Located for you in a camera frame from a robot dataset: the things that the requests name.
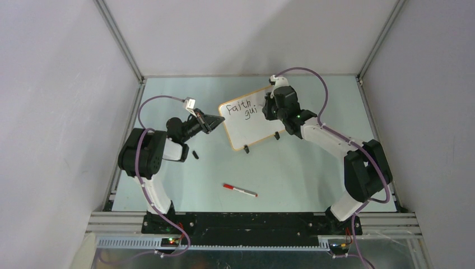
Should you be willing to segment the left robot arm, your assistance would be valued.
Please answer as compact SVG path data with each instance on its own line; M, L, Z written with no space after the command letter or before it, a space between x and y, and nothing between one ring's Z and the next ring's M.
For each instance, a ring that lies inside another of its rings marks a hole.
M162 162L185 162L189 153L188 140L201 132L211 133L224 121L222 116L194 109L185 121L170 118L165 131L134 128L122 146L118 168L139 184L148 203L147 211L158 215L155 225L163 233L176 229L177 218L169 213L174 209L173 202L159 177Z

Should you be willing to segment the white whiteboard yellow frame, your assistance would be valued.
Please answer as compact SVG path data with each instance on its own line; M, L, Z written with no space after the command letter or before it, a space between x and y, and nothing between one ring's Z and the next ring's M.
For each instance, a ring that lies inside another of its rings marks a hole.
M281 121L266 120L262 112L265 96L271 90L272 87L267 86L218 107L220 116L225 119L223 124L233 150L242 150L285 130Z

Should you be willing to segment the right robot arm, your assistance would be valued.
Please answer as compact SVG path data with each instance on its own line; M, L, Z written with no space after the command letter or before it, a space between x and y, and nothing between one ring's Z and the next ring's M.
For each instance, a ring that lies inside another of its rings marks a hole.
M317 144L343 162L345 190L327 209L325 225L329 232L346 230L348 219L374 201L374 194L384 191L386 197L379 203L389 202L393 177L380 142L356 140L331 129L317 114L301 109L291 86L274 86L265 95L263 113L266 120L280 120L290 135Z

